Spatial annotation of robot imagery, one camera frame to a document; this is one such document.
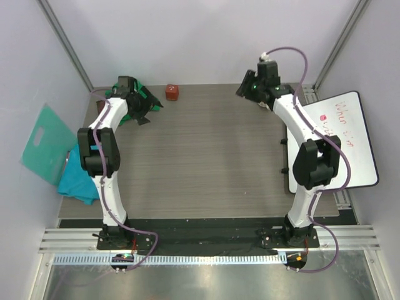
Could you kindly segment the green t shirt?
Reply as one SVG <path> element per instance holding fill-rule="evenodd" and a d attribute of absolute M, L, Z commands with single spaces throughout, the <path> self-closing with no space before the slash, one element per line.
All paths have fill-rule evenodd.
<path fill-rule="evenodd" d="M 150 123 L 146 117 L 147 113 L 163 108 L 160 100 L 146 86 L 131 76 L 119 76 L 117 83 L 105 92 L 105 97 L 126 100 L 127 114 L 120 120 L 120 126 L 130 120 L 136 121 L 139 126 Z"/>

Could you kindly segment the red cube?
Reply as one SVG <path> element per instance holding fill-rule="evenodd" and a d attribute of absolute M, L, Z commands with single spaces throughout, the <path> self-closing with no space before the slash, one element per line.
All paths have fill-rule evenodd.
<path fill-rule="evenodd" d="M 177 101 L 179 97 L 179 86 L 168 84 L 165 88 L 165 95 L 168 101 Z"/>

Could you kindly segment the brown book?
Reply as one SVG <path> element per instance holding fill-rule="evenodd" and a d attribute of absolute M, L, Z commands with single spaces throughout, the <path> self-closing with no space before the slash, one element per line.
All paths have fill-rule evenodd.
<path fill-rule="evenodd" d="M 101 114 L 101 112 L 102 112 L 102 110 L 104 109 L 104 107 L 105 107 L 105 101 L 103 101 L 103 100 L 99 100 L 99 101 L 97 101 L 96 102 L 96 108 L 97 108 L 97 114 L 98 115 L 100 115 Z"/>

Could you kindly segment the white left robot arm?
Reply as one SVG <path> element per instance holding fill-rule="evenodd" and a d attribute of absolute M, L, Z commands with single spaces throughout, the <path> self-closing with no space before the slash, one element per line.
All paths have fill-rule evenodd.
<path fill-rule="evenodd" d="M 142 126 L 150 123 L 147 114 L 163 105 L 148 88 L 131 76 L 119 76 L 117 84 L 102 100 L 104 106 L 98 117 L 77 132 L 80 163 L 99 193 L 103 224 L 124 227 L 128 214 L 118 186 L 121 156 L 115 133 L 124 117 L 129 116 Z"/>

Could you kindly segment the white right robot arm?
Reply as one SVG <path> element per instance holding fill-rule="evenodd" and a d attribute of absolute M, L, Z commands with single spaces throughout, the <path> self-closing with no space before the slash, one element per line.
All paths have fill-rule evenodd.
<path fill-rule="evenodd" d="M 297 190 L 287 214 L 291 226 L 282 231 L 282 239 L 288 246 L 298 246 L 305 238 L 302 228 L 312 223 L 314 205 L 338 174 L 341 141 L 333 136 L 327 142 L 317 133 L 316 123 L 301 106 L 292 87 L 281 83 L 276 61 L 260 60 L 256 71 L 247 70 L 236 94 L 256 103 L 263 102 L 283 121 L 297 142 L 299 150 L 291 167 Z"/>

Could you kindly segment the white whiteboard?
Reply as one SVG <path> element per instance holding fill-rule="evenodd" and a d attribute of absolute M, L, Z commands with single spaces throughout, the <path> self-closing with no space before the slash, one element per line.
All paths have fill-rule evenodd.
<path fill-rule="evenodd" d="M 379 182 L 361 97 L 350 91 L 307 104 L 304 110 L 325 135 L 337 135 L 351 167 L 348 188 L 375 186 Z"/>

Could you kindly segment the blue t shirt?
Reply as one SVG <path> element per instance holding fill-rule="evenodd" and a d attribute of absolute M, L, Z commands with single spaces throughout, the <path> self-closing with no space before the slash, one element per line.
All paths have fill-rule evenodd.
<path fill-rule="evenodd" d="M 93 180 L 81 167 L 78 144 L 69 152 L 57 192 L 62 196 L 76 198 L 86 205 L 92 205 L 99 199 Z"/>

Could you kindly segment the teal plastic cutting board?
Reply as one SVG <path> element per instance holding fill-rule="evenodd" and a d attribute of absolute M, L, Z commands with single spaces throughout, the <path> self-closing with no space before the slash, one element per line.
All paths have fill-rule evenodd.
<path fill-rule="evenodd" d="M 44 105 L 22 153 L 22 164 L 49 184 L 57 186 L 67 153 L 77 143 L 76 134 Z"/>

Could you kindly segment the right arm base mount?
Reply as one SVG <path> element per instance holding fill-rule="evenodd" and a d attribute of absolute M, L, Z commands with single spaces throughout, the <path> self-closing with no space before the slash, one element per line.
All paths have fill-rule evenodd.
<path fill-rule="evenodd" d="M 317 231 L 313 225 L 302 228 L 290 226 L 261 228 L 256 231 L 264 249 L 318 248 L 320 246 Z"/>

